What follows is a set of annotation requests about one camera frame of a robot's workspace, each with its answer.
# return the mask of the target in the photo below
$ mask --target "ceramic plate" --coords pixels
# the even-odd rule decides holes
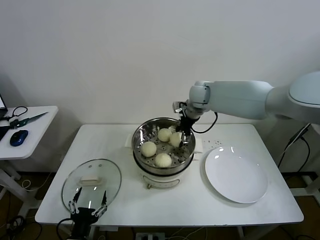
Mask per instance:
[[[211,151],[205,160],[205,173],[221,195],[237,203],[255,203],[267,192],[265,171],[233,146]]]

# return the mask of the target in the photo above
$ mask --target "blue mouse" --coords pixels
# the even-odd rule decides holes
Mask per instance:
[[[20,146],[24,143],[26,137],[28,136],[28,133],[28,130],[16,131],[10,138],[10,145],[13,147]]]

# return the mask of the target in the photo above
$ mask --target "white wall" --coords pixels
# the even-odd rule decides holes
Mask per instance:
[[[317,0],[2,0],[0,92],[12,106],[59,107],[41,143],[54,151],[83,123],[174,117],[172,101],[185,100],[198,80],[281,86],[318,70],[319,7]],[[262,136],[273,124],[259,123]]]

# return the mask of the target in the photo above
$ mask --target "white table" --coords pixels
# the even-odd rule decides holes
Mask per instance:
[[[6,116],[11,116],[15,108],[9,108]],[[23,205],[20,209],[19,215],[25,216],[29,209],[38,208],[40,201],[34,198],[36,191],[25,191],[15,180],[19,180],[21,176],[10,165],[9,160],[26,159],[36,149],[41,138],[45,134],[52,120],[58,112],[57,106],[33,106],[28,107],[28,111],[18,117],[19,120],[31,118],[36,115],[48,112],[46,115],[40,117],[34,122],[18,129],[10,129],[0,141],[0,184],[5,187],[0,192],[0,199],[8,190],[16,197],[23,201]],[[8,121],[1,121],[0,126],[8,126]],[[19,130],[28,130],[28,136],[20,146],[11,146],[10,138],[13,133]]]
[[[209,125],[197,125],[204,130]],[[35,220],[57,224],[70,217],[61,199],[63,183],[78,165],[98,158],[114,161],[122,173],[122,184],[115,200],[95,226],[252,226],[273,225],[254,232],[245,239],[258,239],[279,224],[297,223],[304,216],[280,174],[275,162],[250,124],[221,124],[202,138],[204,151],[218,141],[251,154],[265,169],[269,186],[266,195],[256,203],[241,204],[227,200],[203,177],[204,157],[192,161],[176,187],[147,189],[140,179],[132,150],[124,147],[126,139],[138,125],[83,125],[38,209]]]

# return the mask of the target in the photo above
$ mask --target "floor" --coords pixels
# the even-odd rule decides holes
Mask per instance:
[[[41,184],[47,178],[46,175],[23,175],[22,179],[18,181],[21,183],[25,179],[29,179],[32,182],[32,187],[41,186]],[[53,176],[48,178],[48,181],[44,186],[38,190],[36,194],[37,199],[43,199],[47,189],[50,186]],[[299,177],[291,177],[287,180],[289,187],[300,188],[304,187],[305,184]],[[297,197],[296,198],[303,214],[304,221],[298,224],[288,224],[277,227],[266,236],[261,238],[261,240],[291,240],[297,237],[298,235],[308,235],[313,237],[316,240],[320,240],[320,207],[317,202],[312,197]],[[7,192],[5,196],[0,200],[0,240],[8,239],[6,237],[1,237],[6,233],[6,219],[8,214],[8,219],[10,220],[16,216],[19,212],[19,209],[22,205],[22,202],[17,199],[14,195],[9,196]],[[14,240],[35,240],[40,232],[40,226],[34,223],[34,216],[36,211],[30,211],[28,213],[28,218],[26,219],[27,225],[24,230],[14,237]],[[133,231],[135,233],[152,233],[152,232],[165,232],[166,237],[170,237],[173,233],[178,231],[180,228],[130,228],[130,227],[121,227],[118,232],[108,232],[105,238],[105,232],[96,232],[94,240],[132,240]],[[198,228],[183,228],[175,236],[187,236],[189,233],[197,230]],[[252,230],[252,227],[244,229],[244,232],[249,232]],[[67,238],[67,234],[61,232],[61,235],[64,239]],[[58,240],[56,235],[56,227],[53,225],[43,225],[41,235],[38,238],[39,240]],[[235,227],[207,227],[206,229],[200,229],[194,234],[188,237],[189,240],[238,240],[238,231]],[[298,240],[309,240],[311,238],[300,237]]]

